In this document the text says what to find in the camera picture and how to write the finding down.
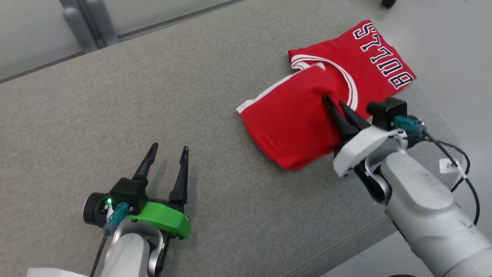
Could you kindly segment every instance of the white label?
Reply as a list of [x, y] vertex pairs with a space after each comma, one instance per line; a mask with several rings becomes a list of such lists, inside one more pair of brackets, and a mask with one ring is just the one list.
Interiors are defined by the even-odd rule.
[[[457, 165], [460, 165], [460, 163], [457, 160], [455, 160], [455, 162]], [[441, 171], [441, 174], [460, 172], [458, 168], [455, 167], [451, 162], [451, 160], [448, 158], [439, 160], [439, 171]]]

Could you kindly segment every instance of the white jersey trim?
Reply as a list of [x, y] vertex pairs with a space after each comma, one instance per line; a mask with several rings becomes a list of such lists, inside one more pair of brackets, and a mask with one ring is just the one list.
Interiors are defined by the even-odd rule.
[[[321, 67], [323, 70], [325, 70], [325, 65], [323, 63], [317, 63], [317, 64], [314, 64], [312, 66], [308, 65], [307, 63], [304, 63], [305, 65], [300, 65], [297, 68], [302, 68], [304, 66], [306, 66], [304, 69], [307, 69], [307, 68], [310, 68], [310, 67]], [[264, 92], [260, 93], [260, 95], [258, 95], [255, 99], [249, 99], [249, 100], [246, 100], [244, 103], [242, 103], [241, 105], [239, 105], [239, 107], [236, 108], [236, 111], [238, 113], [242, 113], [247, 107], [253, 105], [254, 103], [256, 103], [257, 101], [259, 101], [260, 99], [262, 99], [263, 97], [265, 97], [265, 95], [269, 94], [270, 92], [272, 92], [275, 88], [277, 88], [279, 85], [285, 83], [287, 80], [289, 80], [290, 78], [292, 78], [294, 75], [300, 73], [302, 70], [294, 73], [294, 74], [290, 74], [289, 76], [285, 77], [284, 79], [278, 81], [277, 83], [273, 84], [272, 86], [270, 86], [268, 89], [266, 89]]]
[[348, 100], [347, 100], [347, 106], [349, 106], [352, 110], [356, 110], [357, 106], [359, 104], [359, 93], [357, 91], [357, 86], [355, 85], [354, 79], [350, 74], [343, 69], [341, 66], [337, 65], [336, 63], [325, 59], [321, 57], [316, 57], [316, 56], [311, 56], [311, 55], [295, 55], [290, 59], [291, 67], [293, 69], [299, 69], [301, 68], [301, 65], [306, 64], [305, 61], [320, 61], [320, 62], [327, 62], [332, 64], [336, 69], [338, 69], [341, 74], [343, 75], [343, 78], [347, 82], [348, 86]]

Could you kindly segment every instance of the gray table surface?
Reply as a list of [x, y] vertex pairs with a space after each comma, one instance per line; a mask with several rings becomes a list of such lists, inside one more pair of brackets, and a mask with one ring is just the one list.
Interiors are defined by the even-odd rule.
[[[332, 155], [285, 172], [235, 112], [292, 73], [287, 50], [360, 19], [339, 0], [246, 0], [0, 85], [0, 275], [88, 275], [102, 232], [82, 205], [155, 141], [151, 197], [167, 198], [190, 149], [191, 235], [172, 241], [163, 276], [319, 276], [394, 232], [355, 176], [336, 177]], [[399, 97], [455, 141], [416, 82]], [[435, 147], [411, 154], [438, 173]]]

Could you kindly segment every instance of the folded cloth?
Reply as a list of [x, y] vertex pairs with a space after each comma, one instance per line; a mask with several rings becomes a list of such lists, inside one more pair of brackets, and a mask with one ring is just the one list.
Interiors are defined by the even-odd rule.
[[338, 103], [335, 76], [322, 63], [275, 83], [236, 111], [260, 149], [285, 170], [299, 170], [340, 140], [322, 95]]
[[369, 20], [335, 39], [289, 50], [289, 58], [301, 71], [236, 109], [260, 149], [285, 170], [303, 168], [340, 141], [321, 95], [369, 118], [369, 102], [382, 101], [416, 79]]
[[293, 69], [323, 62], [326, 72], [336, 76], [340, 99], [364, 118], [369, 118], [369, 102], [382, 101], [416, 79], [370, 20], [335, 39], [289, 50], [289, 59]]

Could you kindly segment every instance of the black cable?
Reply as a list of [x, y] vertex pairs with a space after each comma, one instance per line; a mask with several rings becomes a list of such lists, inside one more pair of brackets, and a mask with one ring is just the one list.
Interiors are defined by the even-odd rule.
[[[444, 147], [437, 140], [435, 140], [427, 131], [423, 131], [422, 133], [425, 136], [427, 136], [427, 138], [430, 141], [434, 142], [434, 144], [437, 145], [437, 147], [439, 147], [439, 149], [441, 149], [441, 151], [444, 153], [444, 155], [446, 155], [446, 157], [451, 161], [451, 163], [453, 163], [453, 166], [458, 167], [458, 165], [457, 165], [456, 161], [453, 159], [453, 157], [451, 157], [449, 152], [446, 151], [446, 149], [444, 149]], [[478, 200], [477, 191], [475, 190], [475, 188], [471, 184], [470, 180], [468, 180], [468, 178], [465, 178], [464, 180], [468, 184], [468, 187], [470, 187], [471, 193], [473, 194], [473, 198], [475, 199], [476, 211], [475, 211], [475, 219], [473, 220], [473, 224], [477, 225], [478, 218], [480, 217], [480, 202]]]
[[92, 271], [90, 277], [94, 277], [95, 269], [97, 268], [97, 264], [99, 263], [99, 259], [101, 258], [102, 249], [106, 244], [106, 240], [108, 239], [109, 230], [104, 233], [104, 236], [101, 241], [101, 245], [99, 246], [99, 250], [97, 251], [97, 255], [95, 257], [94, 265], [92, 266]]
[[[461, 150], [461, 148], [457, 147], [456, 145], [454, 144], [451, 144], [451, 143], [448, 143], [448, 142], [445, 142], [445, 141], [442, 141], [442, 140], [436, 140], [439, 144], [442, 144], [442, 145], [445, 145], [447, 147], [451, 147], [451, 148], [454, 148], [456, 151], [458, 151], [459, 153], [461, 153], [463, 155], [463, 157], [465, 158], [466, 160], [466, 169], [464, 171], [464, 173], [466, 175], [468, 175], [468, 173], [470, 172], [470, 159], [468, 158], [468, 155], [463, 151]], [[456, 184], [451, 188], [451, 192], [454, 192], [458, 186], [463, 182], [463, 177], [461, 177], [458, 182], [456, 182]]]

